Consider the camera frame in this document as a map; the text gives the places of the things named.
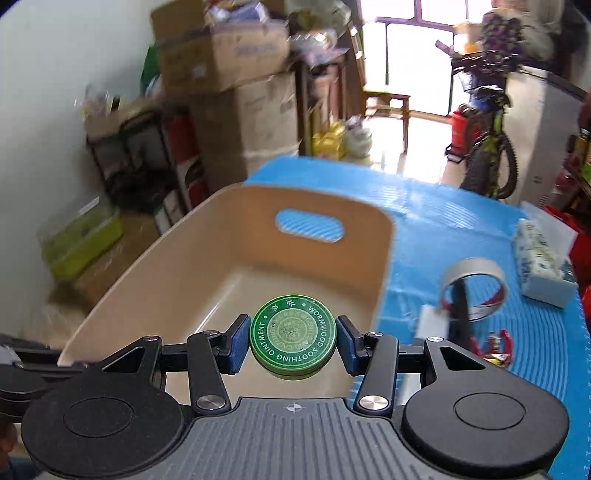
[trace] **white wall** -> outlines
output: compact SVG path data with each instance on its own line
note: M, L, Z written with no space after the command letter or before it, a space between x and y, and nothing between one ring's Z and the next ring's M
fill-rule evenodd
M20 0L0 18L0 332L16 334L53 282L36 231L93 189L74 107L89 82L129 97L163 0Z

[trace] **wooden chair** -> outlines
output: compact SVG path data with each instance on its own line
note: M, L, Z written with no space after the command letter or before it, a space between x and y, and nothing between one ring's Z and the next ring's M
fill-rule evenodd
M347 111L345 118L353 115L367 116L367 103L370 98L377 99L377 105L373 115L390 117L392 113L402 116L402 141L404 153L408 153L408 124L410 121L410 107L408 106L410 95L391 93L384 90L370 90L366 83L365 58L361 49L358 31L350 22L349 28L339 39L341 47L348 48L346 62L348 65L347 79ZM402 108L390 106L390 101L399 100Z
M401 112L402 116L402 142L404 145L404 153L408 153L408 124L410 121L410 108L408 106L408 101L410 99L410 95L402 95L400 93L391 93L391 92L383 92L383 91L374 91L374 90L364 90L365 94L365 102L370 98L377 99L377 104L372 109L375 108L375 116L391 116L392 113ZM390 101L392 100L399 100L402 102L402 108L399 110L395 107L390 106Z

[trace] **basket handle hole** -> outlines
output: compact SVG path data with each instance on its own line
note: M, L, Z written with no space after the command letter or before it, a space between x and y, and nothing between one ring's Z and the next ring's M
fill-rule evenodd
M290 208L277 213L275 225L283 233L312 238L328 244L338 242L345 234L343 223L335 217Z

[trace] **white box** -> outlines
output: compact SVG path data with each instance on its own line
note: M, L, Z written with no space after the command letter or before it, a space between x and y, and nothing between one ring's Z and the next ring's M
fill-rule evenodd
M579 289L568 258L557 260L538 226L531 220L519 219L513 237L521 293L534 300L560 308Z

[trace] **silver tape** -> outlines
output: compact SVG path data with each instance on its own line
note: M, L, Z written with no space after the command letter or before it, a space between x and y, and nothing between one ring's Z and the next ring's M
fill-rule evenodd
M449 310L450 305L445 299L447 289L457 280L473 277L474 275L486 275L494 278L499 283L499 289L487 301L468 308L468 319L471 322L492 315L505 302L507 284L505 282L505 273L501 267L487 258L464 258L443 272L439 284L439 303L442 309Z

